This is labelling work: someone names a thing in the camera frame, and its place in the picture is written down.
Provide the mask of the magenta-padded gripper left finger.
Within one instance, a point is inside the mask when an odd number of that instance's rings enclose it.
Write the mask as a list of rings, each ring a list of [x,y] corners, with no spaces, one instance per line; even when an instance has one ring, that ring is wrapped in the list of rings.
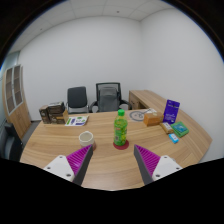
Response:
[[[88,145],[67,156],[57,156],[44,170],[81,186],[92,155],[93,146]]]

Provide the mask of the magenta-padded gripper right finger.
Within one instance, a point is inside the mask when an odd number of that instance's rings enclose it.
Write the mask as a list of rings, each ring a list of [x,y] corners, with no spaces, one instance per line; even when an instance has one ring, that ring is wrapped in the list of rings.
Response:
[[[134,146],[134,156],[145,185],[182,169],[182,167],[168,155],[158,156],[139,145]]]

